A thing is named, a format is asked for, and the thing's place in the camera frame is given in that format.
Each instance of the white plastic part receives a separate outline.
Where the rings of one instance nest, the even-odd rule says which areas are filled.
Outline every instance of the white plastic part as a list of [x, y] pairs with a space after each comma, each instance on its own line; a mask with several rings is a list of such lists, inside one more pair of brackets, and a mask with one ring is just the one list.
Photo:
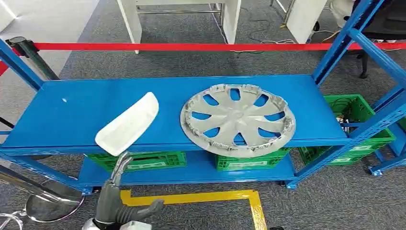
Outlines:
[[146, 93], [138, 102], [125, 110], [96, 135], [96, 143], [113, 156], [130, 147], [151, 125], [158, 114], [155, 95]]
[[151, 230], [152, 225], [139, 221], [130, 221], [121, 226], [120, 230]]

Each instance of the metal stand base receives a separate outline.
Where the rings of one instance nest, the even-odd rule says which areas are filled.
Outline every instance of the metal stand base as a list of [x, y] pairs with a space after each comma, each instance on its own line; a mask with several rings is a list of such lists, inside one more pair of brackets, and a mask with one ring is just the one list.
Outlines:
[[25, 212], [27, 216], [35, 222], [50, 223], [65, 219], [75, 213], [83, 204], [85, 197], [82, 196], [81, 192], [76, 189], [53, 180], [46, 181], [42, 185], [61, 195], [77, 197], [78, 199], [81, 198], [81, 200], [78, 205], [70, 206], [63, 204], [62, 202], [48, 202], [37, 196], [30, 195], [27, 203], [25, 204]]

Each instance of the red barrier tape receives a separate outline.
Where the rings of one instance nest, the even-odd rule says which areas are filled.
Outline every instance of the red barrier tape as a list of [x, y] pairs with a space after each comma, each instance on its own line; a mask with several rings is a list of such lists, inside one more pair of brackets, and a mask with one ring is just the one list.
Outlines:
[[[380, 49], [406, 49], [406, 43], [376, 43]], [[39, 50], [88, 51], [299, 51], [328, 50], [331, 44], [132, 44], [132, 43], [35, 43]], [[361, 49], [354, 43], [349, 49]]]
[[[13, 52], [17, 54], [18, 56], [21, 56], [17, 50], [13, 48]], [[7, 66], [4, 62], [0, 61], [0, 76], [3, 75], [6, 70], [8, 70], [9, 66]]]
[[0, 61], [0, 76], [8, 69], [9, 67]]

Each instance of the stanchion post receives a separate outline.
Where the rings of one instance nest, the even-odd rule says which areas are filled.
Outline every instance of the stanchion post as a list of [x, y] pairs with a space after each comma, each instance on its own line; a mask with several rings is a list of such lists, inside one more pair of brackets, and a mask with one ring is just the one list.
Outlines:
[[40, 69], [40, 71], [49, 79], [49, 80], [59, 80], [59, 77], [52, 71], [48, 64], [39, 56], [38, 51], [31, 40], [27, 40], [25, 37], [14, 37], [6, 42], [16, 49], [21, 56], [30, 58], [33, 63]]

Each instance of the shelf surface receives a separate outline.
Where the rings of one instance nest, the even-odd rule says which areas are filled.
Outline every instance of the shelf surface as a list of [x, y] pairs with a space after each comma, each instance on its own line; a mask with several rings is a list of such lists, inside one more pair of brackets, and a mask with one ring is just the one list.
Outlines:
[[[207, 151], [188, 151], [186, 158], [186, 167], [124, 173], [121, 185], [281, 181], [294, 179], [294, 168], [289, 154], [272, 169], [229, 172], [217, 171], [214, 154]], [[110, 174], [110, 172], [85, 158], [79, 174], [79, 185], [102, 186], [104, 181], [110, 177]]]
[[23, 148], [37, 149], [30, 155], [49, 154], [48, 150], [66, 154], [61, 151], [67, 147], [101, 151], [94, 141], [96, 133], [147, 92], [157, 97], [159, 113], [130, 150], [201, 150], [183, 133], [180, 111], [191, 96], [221, 83], [258, 85], [286, 100], [296, 118], [289, 147], [316, 140], [338, 140], [326, 145], [350, 141], [310, 75], [57, 80], [38, 91], [2, 150], [9, 155], [21, 155]]

